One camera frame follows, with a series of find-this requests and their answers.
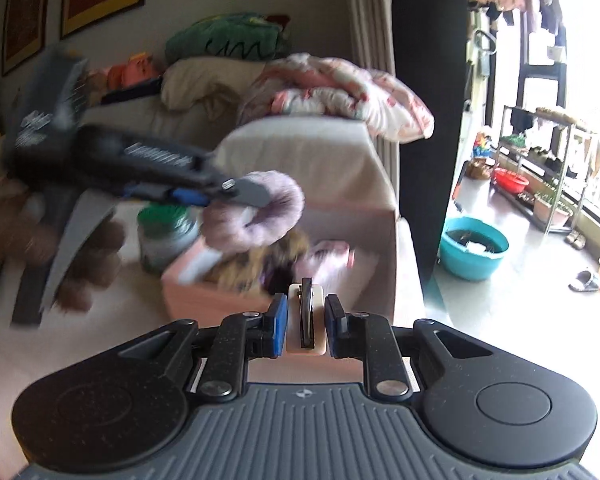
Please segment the cream black hair clip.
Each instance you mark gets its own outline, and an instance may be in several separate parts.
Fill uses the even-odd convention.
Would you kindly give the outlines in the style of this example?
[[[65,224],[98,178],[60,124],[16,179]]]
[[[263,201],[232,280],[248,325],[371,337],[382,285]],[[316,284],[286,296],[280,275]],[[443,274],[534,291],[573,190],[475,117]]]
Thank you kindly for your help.
[[[327,351],[325,295],[312,278],[302,278],[288,289],[286,352],[324,356]]]

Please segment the calico fur scrunchie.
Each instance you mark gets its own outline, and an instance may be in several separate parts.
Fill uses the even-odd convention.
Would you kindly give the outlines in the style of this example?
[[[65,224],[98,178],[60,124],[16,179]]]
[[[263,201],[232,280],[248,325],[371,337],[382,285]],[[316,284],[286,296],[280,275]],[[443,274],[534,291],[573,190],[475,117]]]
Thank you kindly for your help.
[[[204,274],[202,281],[240,296],[266,294],[266,283],[275,271],[289,270],[310,249],[306,233],[294,228],[272,245],[224,256]]]

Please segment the purple fluffy scrunchie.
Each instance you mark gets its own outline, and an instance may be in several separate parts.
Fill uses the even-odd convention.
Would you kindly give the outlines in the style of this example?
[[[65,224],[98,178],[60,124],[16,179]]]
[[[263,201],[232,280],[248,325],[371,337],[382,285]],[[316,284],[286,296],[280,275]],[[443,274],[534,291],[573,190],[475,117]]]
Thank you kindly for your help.
[[[250,172],[237,182],[268,193],[264,206],[214,200],[202,211],[201,234],[207,245],[224,254],[272,245],[299,222],[304,209],[300,185],[279,171]]]

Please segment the pink storage box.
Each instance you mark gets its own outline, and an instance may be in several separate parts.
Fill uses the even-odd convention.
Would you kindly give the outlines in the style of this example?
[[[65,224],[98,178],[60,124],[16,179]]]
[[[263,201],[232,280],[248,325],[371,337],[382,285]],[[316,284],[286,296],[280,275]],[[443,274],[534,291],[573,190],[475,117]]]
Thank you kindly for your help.
[[[224,292],[202,279],[224,256],[198,238],[162,274],[162,293],[170,318],[192,318],[201,327],[221,323],[227,315],[263,312],[275,294],[288,295],[292,284],[312,278],[325,297],[335,294],[352,313],[376,313],[392,318],[396,302],[396,218],[388,211],[309,206],[294,228],[306,233],[309,251],[289,270],[275,271],[266,294],[240,296]],[[360,382],[362,365],[354,359],[334,360],[286,352],[279,358],[254,360],[252,382]]]

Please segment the pink orange plush toy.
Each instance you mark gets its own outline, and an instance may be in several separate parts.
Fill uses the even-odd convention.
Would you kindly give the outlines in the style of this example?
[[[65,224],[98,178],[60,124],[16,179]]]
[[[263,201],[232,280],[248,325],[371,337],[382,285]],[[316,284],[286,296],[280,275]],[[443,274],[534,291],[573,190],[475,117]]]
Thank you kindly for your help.
[[[91,96],[101,99],[109,92],[128,90],[161,76],[162,73],[155,66],[152,55],[140,52],[130,56],[122,64],[91,70],[87,76],[87,85]]]

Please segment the teal plastic basin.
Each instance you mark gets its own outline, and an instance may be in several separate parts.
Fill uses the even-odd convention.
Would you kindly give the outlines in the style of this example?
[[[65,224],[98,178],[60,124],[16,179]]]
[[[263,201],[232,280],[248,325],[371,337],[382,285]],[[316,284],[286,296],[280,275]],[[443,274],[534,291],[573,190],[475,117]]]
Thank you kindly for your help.
[[[491,277],[509,250],[507,237],[494,226],[472,217],[445,220],[440,238],[442,266],[465,281]]]

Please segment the green lid glass jar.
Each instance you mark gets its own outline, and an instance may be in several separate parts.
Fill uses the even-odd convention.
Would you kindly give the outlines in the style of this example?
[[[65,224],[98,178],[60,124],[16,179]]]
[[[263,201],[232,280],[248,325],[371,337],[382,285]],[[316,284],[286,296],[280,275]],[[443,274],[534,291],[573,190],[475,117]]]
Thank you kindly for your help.
[[[154,275],[163,274],[199,235],[195,208],[150,204],[137,214],[136,221],[140,264]]]

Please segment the grey covered sofa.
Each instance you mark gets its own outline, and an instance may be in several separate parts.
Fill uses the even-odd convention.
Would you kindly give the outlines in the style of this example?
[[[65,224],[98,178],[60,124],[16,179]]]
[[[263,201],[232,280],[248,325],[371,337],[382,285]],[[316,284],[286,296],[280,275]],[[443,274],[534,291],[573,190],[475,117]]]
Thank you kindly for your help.
[[[270,117],[226,136],[214,166],[232,177],[275,170],[293,178],[310,205],[388,211],[396,194],[360,122],[332,117]]]

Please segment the beige pillow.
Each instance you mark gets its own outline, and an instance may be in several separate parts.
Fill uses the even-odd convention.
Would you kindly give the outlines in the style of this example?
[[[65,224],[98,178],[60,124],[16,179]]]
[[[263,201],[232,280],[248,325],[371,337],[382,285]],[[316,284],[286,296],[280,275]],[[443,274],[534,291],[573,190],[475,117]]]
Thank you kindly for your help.
[[[186,112],[201,104],[214,122],[239,104],[264,68],[263,62],[220,56],[182,58],[162,77],[161,101],[172,112]]]

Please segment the red plastic basin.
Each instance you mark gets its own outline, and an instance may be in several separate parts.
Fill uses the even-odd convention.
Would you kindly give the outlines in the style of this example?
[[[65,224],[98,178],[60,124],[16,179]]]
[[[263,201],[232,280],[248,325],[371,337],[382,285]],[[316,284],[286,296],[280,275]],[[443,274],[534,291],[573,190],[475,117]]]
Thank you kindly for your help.
[[[495,184],[510,194],[518,195],[529,185],[529,180],[525,177],[501,167],[495,168],[493,175]]]

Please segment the white slipper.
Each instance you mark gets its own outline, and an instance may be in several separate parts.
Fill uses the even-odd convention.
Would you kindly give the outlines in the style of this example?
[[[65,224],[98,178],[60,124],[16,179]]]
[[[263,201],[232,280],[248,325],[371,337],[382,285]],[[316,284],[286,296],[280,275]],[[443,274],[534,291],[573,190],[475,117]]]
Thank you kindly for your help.
[[[595,271],[584,270],[569,283],[573,292],[597,292],[600,290],[600,274]]]

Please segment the green plush cushion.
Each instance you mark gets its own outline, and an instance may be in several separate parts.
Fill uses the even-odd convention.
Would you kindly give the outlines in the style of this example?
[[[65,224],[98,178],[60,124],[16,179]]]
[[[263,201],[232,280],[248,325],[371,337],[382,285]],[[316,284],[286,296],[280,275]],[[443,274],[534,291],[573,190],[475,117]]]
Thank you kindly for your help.
[[[233,13],[204,18],[180,30],[164,46],[168,64],[195,56],[268,62],[290,53],[287,14]]]

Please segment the metal plant shelf rack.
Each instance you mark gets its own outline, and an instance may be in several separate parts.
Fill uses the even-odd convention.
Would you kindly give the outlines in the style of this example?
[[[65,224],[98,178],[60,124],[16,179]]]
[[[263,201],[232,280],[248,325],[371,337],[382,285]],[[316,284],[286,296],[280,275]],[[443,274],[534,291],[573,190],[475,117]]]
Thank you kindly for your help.
[[[501,167],[529,180],[524,192],[501,193],[544,234],[577,227],[596,166],[596,134],[563,110],[505,105],[494,151]]]

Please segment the pink floral blanket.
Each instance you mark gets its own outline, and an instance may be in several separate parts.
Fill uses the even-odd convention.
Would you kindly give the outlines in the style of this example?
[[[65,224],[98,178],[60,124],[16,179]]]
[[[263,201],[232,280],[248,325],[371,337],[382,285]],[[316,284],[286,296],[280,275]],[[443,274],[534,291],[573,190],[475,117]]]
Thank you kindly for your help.
[[[411,143],[434,133],[434,115],[402,81],[342,58],[297,53],[265,65],[242,97],[237,122],[270,116],[332,116],[362,122],[371,136]]]

